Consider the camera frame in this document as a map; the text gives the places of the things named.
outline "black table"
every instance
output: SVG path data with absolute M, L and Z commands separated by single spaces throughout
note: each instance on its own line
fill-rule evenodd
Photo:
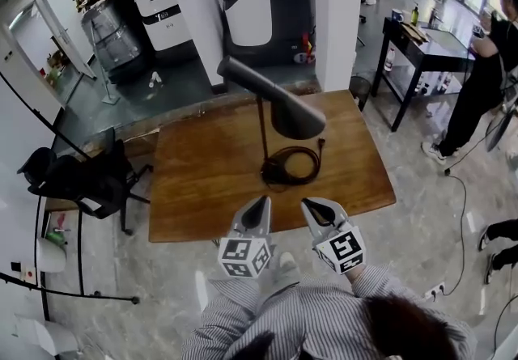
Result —
M 410 39 L 400 23 L 392 21 L 390 18 L 385 18 L 383 25 L 383 45 L 371 94 L 374 97 L 377 96 L 380 81 L 383 79 L 400 102 L 401 107 L 392 124 L 393 132 L 397 131 L 406 109 L 414 97 L 457 94 L 461 90 L 461 85 L 452 80 L 445 92 L 439 91 L 438 86 L 430 85 L 425 95 L 415 94 L 415 88 L 422 72 L 466 72 L 474 61 L 474 56 L 451 32 L 431 30 L 425 23 L 420 23 L 419 27 L 427 33 L 430 42 L 417 44 Z M 412 66 L 394 66 L 391 72 L 384 70 L 390 42 L 403 53 Z

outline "green object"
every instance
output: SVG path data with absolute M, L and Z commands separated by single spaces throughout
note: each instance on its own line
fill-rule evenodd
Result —
M 412 19 L 411 19 L 412 25 L 416 26 L 418 24 L 418 21 L 419 21 L 419 9 L 418 9 L 418 6 L 416 5 L 414 10 L 412 11 Z
M 48 232 L 45 236 L 45 239 L 48 239 L 53 244 L 56 244 L 58 247 L 62 247 L 65 245 L 65 236 L 61 232 Z

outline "striped shirt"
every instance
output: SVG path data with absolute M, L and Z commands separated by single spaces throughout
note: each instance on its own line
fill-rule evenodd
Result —
M 379 360 L 368 332 L 366 297 L 396 295 L 411 300 L 446 331 L 459 360 L 474 358 L 477 341 L 469 326 L 429 308 L 412 290 L 388 274 L 368 266 L 352 286 L 303 277 L 297 286 L 260 303 L 257 284 L 240 279 L 212 281 L 219 295 L 202 314 L 202 326 L 185 341 L 183 360 L 231 359 L 254 337 L 273 332 L 267 357 L 298 358 L 301 348 L 315 359 Z

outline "black t-shirt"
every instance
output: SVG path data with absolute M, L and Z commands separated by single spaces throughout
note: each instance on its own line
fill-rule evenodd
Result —
M 499 53 L 487 58 L 477 55 L 470 77 L 486 89 L 499 90 L 503 79 L 500 56 L 506 71 L 518 66 L 518 28 L 507 20 L 493 19 L 489 38 Z

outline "person in black clothes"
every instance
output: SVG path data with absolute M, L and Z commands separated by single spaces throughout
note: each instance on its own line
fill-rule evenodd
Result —
M 483 251 L 490 241 L 496 238 L 509 238 L 518 241 L 518 219 L 511 219 L 505 222 L 494 223 L 484 229 L 478 240 L 478 251 Z M 484 283 L 489 284 L 493 273 L 500 271 L 505 265 L 511 265 L 512 268 L 518 263 L 518 245 L 505 249 L 498 255 L 492 253 L 488 256 L 486 276 Z
M 505 77 L 502 77 L 500 56 L 507 72 L 518 65 L 518 0 L 500 0 L 500 3 L 507 20 L 497 20 L 495 16 L 481 18 L 482 27 L 490 30 L 490 35 L 472 39 L 473 71 L 461 89 L 446 137 L 440 144 L 421 144 L 422 151 L 439 164 L 445 164 L 447 157 L 466 144 L 481 117 L 502 102 L 500 85 Z

